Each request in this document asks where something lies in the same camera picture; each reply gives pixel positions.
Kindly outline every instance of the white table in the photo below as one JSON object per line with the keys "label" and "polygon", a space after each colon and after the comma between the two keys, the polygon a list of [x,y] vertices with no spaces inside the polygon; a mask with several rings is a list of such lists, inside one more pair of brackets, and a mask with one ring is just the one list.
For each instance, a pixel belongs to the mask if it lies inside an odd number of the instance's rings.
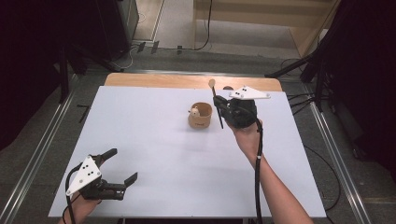
{"label": "white table", "polygon": [[[270,100],[256,100],[263,153],[308,215],[326,217],[286,95],[270,93]],[[228,91],[217,94],[228,98]],[[60,217],[66,207],[67,173],[88,154],[115,147],[118,154],[101,167],[103,179],[139,177],[123,201],[103,201],[92,217],[255,217],[252,167],[216,114],[207,129],[189,126],[196,102],[213,106],[211,90],[101,87],[49,216]],[[261,202],[262,215],[271,216],[263,196]]]}

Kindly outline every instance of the tripod leg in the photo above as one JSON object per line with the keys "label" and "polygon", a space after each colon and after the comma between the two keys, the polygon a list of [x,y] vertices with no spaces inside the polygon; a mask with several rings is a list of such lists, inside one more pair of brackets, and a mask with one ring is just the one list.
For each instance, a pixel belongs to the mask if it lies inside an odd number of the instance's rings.
{"label": "tripod leg", "polygon": [[59,49],[59,65],[61,72],[61,99],[59,103],[61,104],[69,94],[69,76],[67,74],[67,59],[64,44]]}
{"label": "tripod leg", "polygon": [[81,47],[79,47],[77,45],[73,45],[73,49],[75,49],[76,51],[80,52],[82,55],[85,55],[85,56],[91,58],[96,63],[102,65],[105,69],[107,69],[110,72],[120,72],[116,68],[114,68],[113,65],[105,62],[103,59],[97,57],[96,55],[92,54],[91,52],[89,52],[88,50],[86,50],[84,48],[81,48]]}
{"label": "tripod leg", "polygon": [[318,73],[317,87],[315,89],[315,105],[317,106],[319,112],[323,111],[321,108],[321,96],[323,93],[323,84],[324,84],[325,76],[326,76],[325,63],[322,62],[320,65],[319,73]]}
{"label": "tripod leg", "polygon": [[274,72],[274,73],[268,74],[268,75],[264,75],[264,76],[265,77],[274,77],[274,78],[281,77],[281,76],[287,74],[289,71],[294,70],[306,63],[309,63],[312,59],[312,56],[313,56],[313,53],[303,57],[302,59],[300,59],[299,61],[297,61],[295,63],[292,63],[291,65],[284,67],[283,69],[281,69],[277,72]]}
{"label": "tripod leg", "polygon": [[82,58],[78,53],[73,50],[70,46],[66,48],[66,57],[76,74],[84,75],[87,71],[87,65],[82,61]]}

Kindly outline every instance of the small object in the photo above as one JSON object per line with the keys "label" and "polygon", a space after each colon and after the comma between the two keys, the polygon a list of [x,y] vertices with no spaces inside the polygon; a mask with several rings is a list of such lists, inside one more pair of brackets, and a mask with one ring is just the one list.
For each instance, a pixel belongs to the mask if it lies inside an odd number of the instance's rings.
{"label": "small object", "polygon": [[204,129],[209,127],[211,117],[212,106],[210,104],[203,102],[195,103],[190,110],[189,124],[194,129]]}
{"label": "small object", "polygon": [[194,118],[201,116],[199,113],[199,110],[198,110],[198,106],[192,108],[189,112],[190,112],[190,115],[193,116]]}
{"label": "small object", "polygon": [[155,41],[154,42],[154,45],[152,46],[152,49],[151,49],[151,54],[154,54],[154,53],[157,52],[157,48],[158,48],[159,44],[160,44],[160,41]]}
{"label": "small object", "polygon": [[78,123],[81,123],[85,119],[85,117],[87,116],[87,113],[90,110],[90,107],[88,105],[77,105],[77,107],[85,107],[85,111],[82,114],[81,119],[78,122]]}
{"label": "small object", "polygon": [[142,52],[143,49],[145,48],[145,46],[146,46],[146,42],[140,43],[140,44],[139,44],[139,49],[137,49],[137,52],[138,52],[138,53]]}
{"label": "small object", "polygon": [[181,51],[183,50],[183,47],[181,45],[177,46],[177,55],[181,54]]}

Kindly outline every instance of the wire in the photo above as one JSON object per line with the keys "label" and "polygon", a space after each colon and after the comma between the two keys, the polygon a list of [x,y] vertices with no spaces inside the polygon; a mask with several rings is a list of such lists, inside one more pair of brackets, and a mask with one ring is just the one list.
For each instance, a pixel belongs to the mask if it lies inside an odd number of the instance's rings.
{"label": "wire", "polygon": [[138,14],[139,14],[139,15],[142,15],[142,16],[144,17],[144,19],[141,21],[141,20],[140,20],[140,17],[139,17],[139,21],[138,21],[137,23],[140,23],[140,22],[143,22],[143,21],[146,20],[145,14],[143,14],[143,13],[141,13],[141,12],[139,12]]}
{"label": "wire", "polygon": [[292,99],[294,99],[294,98],[297,98],[297,97],[299,97],[299,96],[309,96],[309,95],[312,95],[312,94],[314,94],[313,92],[310,92],[310,93],[302,93],[302,94],[295,94],[295,95],[286,95],[287,97],[291,97],[291,98],[288,98],[288,100],[290,101],[290,100],[292,100]]}
{"label": "wire", "polygon": [[[79,170],[79,168],[81,167],[81,164],[82,164],[82,163],[80,163],[78,166],[76,166],[75,168],[73,168],[73,169],[70,171],[70,173],[67,175],[66,181],[65,181],[65,183],[64,183],[64,184],[65,184],[65,190],[66,190],[66,192],[67,192],[67,189],[69,188],[69,182],[70,182],[70,177],[71,177],[71,175],[72,175],[75,171],[78,171],[78,170]],[[73,214],[72,202],[70,201],[70,197],[67,196],[67,195],[66,195],[66,201],[67,201],[67,207],[66,207],[66,208],[69,208],[70,219],[71,219],[71,221],[72,221],[72,224],[75,224],[76,221],[75,221],[75,217],[74,217],[74,214]]]}
{"label": "wire", "polygon": [[198,49],[194,49],[194,50],[203,49],[207,45],[207,42],[209,42],[209,38],[210,38],[210,19],[211,19],[211,16],[212,16],[212,5],[213,5],[213,0],[210,0],[209,17],[207,19],[207,39],[206,39],[206,42],[204,43],[203,46],[201,46]]}
{"label": "wire", "polygon": [[[79,194],[71,203],[75,202],[76,199],[77,199],[79,196],[81,196],[81,194]],[[68,206],[66,206],[66,208],[65,208],[64,211],[62,212],[62,220],[64,221],[64,224],[67,224],[67,223],[66,223],[66,220],[64,220],[64,213],[66,212],[66,209],[67,209],[67,208],[68,208]]]}
{"label": "wire", "polygon": [[301,59],[297,59],[297,58],[290,58],[290,59],[286,59],[286,60],[284,60],[281,64],[280,64],[280,70],[282,70],[283,69],[283,64],[285,63],[285,62],[287,62],[287,61],[290,61],[290,60],[301,60]]}
{"label": "wire", "polygon": [[326,218],[329,219],[329,221],[330,221],[332,224],[334,224],[334,222],[332,221],[332,219],[331,219],[329,216],[326,215]]}
{"label": "wire", "polygon": [[329,166],[329,168],[332,170],[332,173],[334,174],[334,176],[335,176],[335,179],[337,180],[337,186],[338,186],[338,195],[337,195],[337,198],[335,199],[335,202],[331,205],[331,206],[329,206],[328,208],[325,208],[324,210],[327,212],[327,211],[330,211],[331,209],[333,209],[337,204],[338,204],[338,202],[340,201],[340,198],[341,198],[341,182],[340,182],[340,179],[338,178],[338,175],[337,175],[337,173],[335,172],[335,170],[332,168],[332,166],[322,157],[322,156],[320,156],[320,154],[318,154],[314,149],[312,149],[311,147],[308,147],[308,146],[306,146],[306,145],[303,145],[306,149],[308,149],[308,150],[310,150],[310,151],[312,151],[313,153],[315,153],[319,158],[321,158],[326,164],[327,164],[327,166]]}
{"label": "wire", "polygon": [[311,97],[311,98],[308,98],[308,99],[306,99],[306,100],[303,100],[303,101],[301,101],[301,102],[299,102],[299,103],[294,103],[294,104],[291,104],[290,105],[290,108],[293,108],[293,107],[295,107],[295,106],[297,106],[297,105],[302,105],[302,104],[304,104],[304,103],[311,103],[311,102],[313,102],[315,100],[315,98],[314,97]]}
{"label": "wire", "polygon": [[193,50],[193,51],[197,51],[197,50],[201,50],[204,47],[206,47],[207,43],[209,42],[209,38],[210,38],[210,20],[211,20],[211,17],[212,17],[212,5],[213,5],[213,0],[210,0],[209,16],[207,18],[207,38],[206,38],[206,42],[198,49],[172,49],[172,50]]}
{"label": "wire", "polygon": [[304,108],[306,108],[309,104],[311,104],[312,102],[308,102],[308,103],[306,103],[303,107],[301,107],[300,109],[298,109],[298,110],[296,110],[294,113],[293,113],[293,116],[294,115],[296,115],[296,114],[298,114],[300,111],[302,111]]}
{"label": "wire", "polygon": [[[207,29],[207,27],[206,27],[206,21],[203,21],[204,22],[204,27],[205,27],[205,30],[207,31],[207,32],[209,32],[209,30]],[[207,50],[207,51],[210,51],[210,50],[212,50],[212,43],[209,43],[210,44],[210,48]]]}
{"label": "wire", "polygon": [[137,48],[136,46],[132,45],[131,49],[129,50],[129,57],[131,58],[131,62],[127,66],[121,66],[121,65],[118,65],[118,64],[113,63],[113,62],[110,62],[110,63],[113,64],[114,66],[118,67],[118,68],[121,68],[121,69],[126,69],[126,68],[131,67],[134,64],[134,59],[132,57],[132,50],[134,50],[136,48]]}
{"label": "wire", "polygon": [[262,123],[256,117],[257,131],[260,134],[259,149],[257,151],[255,175],[256,214],[259,224],[262,224],[262,207],[260,204],[260,163],[262,160]]}

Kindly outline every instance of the metal frame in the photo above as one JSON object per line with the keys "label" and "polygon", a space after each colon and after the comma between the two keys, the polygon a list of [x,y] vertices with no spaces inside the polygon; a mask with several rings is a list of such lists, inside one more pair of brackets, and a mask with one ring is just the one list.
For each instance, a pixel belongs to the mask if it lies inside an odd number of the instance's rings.
{"label": "metal frame", "polygon": [[7,200],[6,207],[0,215],[0,223],[12,223],[13,219],[17,215],[23,199],[26,196],[27,191],[35,178],[35,175],[37,174],[37,171],[40,168],[40,165],[47,154],[52,139],[56,134],[62,120],[64,119],[64,115],[67,112],[68,107],[70,106],[70,102],[73,99],[75,87],[78,85],[78,82],[79,79],[77,75],[73,75],[71,83],[72,90],[70,91],[70,94],[65,98],[64,102],[58,105],[49,123],[49,126],[44,132],[40,142],[38,143],[38,146],[35,149],[34,154],[32,155],[32,158],[29,160],[29,163],[23,171],[21,178],[12,190],[12,193]]}
{"label": "metal frame", "polygon": [[[306,93],[310,92],[306,85],[304,85],[304,91]],[[327,125],[324,113],[319,112],[314,102],[310,104],[310,107],[320,129],[320,133],[322,134],[323,140],[326,144],[326,148],[328,149],[332,158],[335,171],[340,178],[340,182],[344,187],[346,197],[349,200],[353,213],[355,214],[356,220],[360,224],[371,224],[372,222],[366,211],[361,196],[359,195],[358,189],[356,188],[355,183],[353,182],[352,177],[340,154],[338,146],[335,144],[334,138],[332,137],[332,132]]]}

